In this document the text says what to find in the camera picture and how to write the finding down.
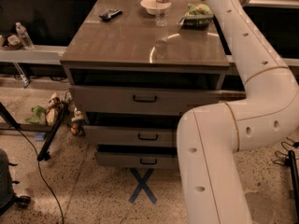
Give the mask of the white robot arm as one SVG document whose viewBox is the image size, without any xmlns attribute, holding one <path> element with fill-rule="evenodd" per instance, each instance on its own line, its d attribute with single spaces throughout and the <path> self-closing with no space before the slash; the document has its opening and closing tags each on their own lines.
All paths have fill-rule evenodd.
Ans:
<svg viewBox="0 0 299 224">
<path fill-rule="evenodd" d="M 299 86 L 243 9 L 248 0 L 204 0 L 246 91 L 243 100 L 198 106 L 177 129 L 188 224 L 252 224 L 234 154 L 273 144 L 299 126 Z"/>
</svg>

